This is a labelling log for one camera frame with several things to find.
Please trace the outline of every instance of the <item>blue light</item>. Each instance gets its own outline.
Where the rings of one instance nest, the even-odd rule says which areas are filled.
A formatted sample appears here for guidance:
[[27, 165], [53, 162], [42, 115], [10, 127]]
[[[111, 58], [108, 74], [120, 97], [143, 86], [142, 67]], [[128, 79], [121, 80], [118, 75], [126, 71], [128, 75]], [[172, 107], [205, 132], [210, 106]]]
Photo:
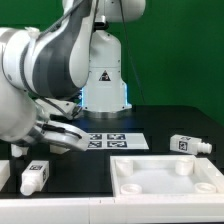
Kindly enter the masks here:
[[128, 106], [128, 86], [125, 83], [125, 104]]
[[82, 92], [82, 94], [81, 94], [81, 96], [82, 96], [81, 106], [83, 107], [83, 105], [84, 105], [84, 88], [82, 88], [81, 92]]

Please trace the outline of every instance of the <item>small white box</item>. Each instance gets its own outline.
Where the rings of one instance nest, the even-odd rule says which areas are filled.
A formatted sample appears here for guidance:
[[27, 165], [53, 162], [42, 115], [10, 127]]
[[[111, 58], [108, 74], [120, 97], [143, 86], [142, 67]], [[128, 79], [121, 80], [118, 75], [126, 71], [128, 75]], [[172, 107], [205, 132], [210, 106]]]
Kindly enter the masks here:
[[9, 177], [10, 177], [9, 161], [1, 160], [0, 161], [0, 191], [5, 186]]

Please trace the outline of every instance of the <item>black table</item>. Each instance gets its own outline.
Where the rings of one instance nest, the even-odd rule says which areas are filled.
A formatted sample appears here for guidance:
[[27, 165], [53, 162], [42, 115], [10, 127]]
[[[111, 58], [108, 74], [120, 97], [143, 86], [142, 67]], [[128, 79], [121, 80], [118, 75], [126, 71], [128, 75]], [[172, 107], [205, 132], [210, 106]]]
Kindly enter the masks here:
[[[49, 146], [38, 144], [27, 156], [15, 159], [10, 145], [1, 142], [0, 160], [10, 160], [11, 176], [0, 193], [0, 198], [72, 198], [112, 197], [110, 156], [114, 155], [177, 155], [169, 149], [174, 134], [202, 138], [213, 146], [207, 157], [224, 173], [224, 127], [193, 107], [186, 106], [136, 106], [126, 117], [99, 120], [81, 117], [73, 125], [88, 133], [143, 133], [149, 150], [89, 150], [69, 151], [63, 155], [51, 154]], [[20, 193], [21, 174], [32, 160], [48, 160], [50, 178], [42, 192], [31, 197]]]

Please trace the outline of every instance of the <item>green backdrop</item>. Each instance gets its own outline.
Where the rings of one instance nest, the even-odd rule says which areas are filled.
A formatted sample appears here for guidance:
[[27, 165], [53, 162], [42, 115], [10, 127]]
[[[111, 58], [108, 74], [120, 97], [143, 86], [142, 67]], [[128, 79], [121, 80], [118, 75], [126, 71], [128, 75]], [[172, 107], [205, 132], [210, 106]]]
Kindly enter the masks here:
[[[224, 125], [224, 0], [146, 0], [144, 16], [127, 24], [129, 43], [148, 105], [195, 106]], [[0, 26], [41, 30], [62, 14], [62, 0], [7, 0]], [[122, 42], [129, 102], [142, 104]]]

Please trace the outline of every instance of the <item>triangle sticker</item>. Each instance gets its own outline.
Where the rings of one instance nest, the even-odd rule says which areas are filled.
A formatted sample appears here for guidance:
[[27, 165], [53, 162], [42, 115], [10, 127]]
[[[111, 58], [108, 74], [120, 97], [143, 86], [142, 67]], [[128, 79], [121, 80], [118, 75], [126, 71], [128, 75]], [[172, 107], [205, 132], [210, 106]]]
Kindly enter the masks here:
[[107, 73], [107, 71], [104, 71], [103, 75], [100, 77], [99, 81], [103, 81], [103, 82], [110, 82], [110, 77]]

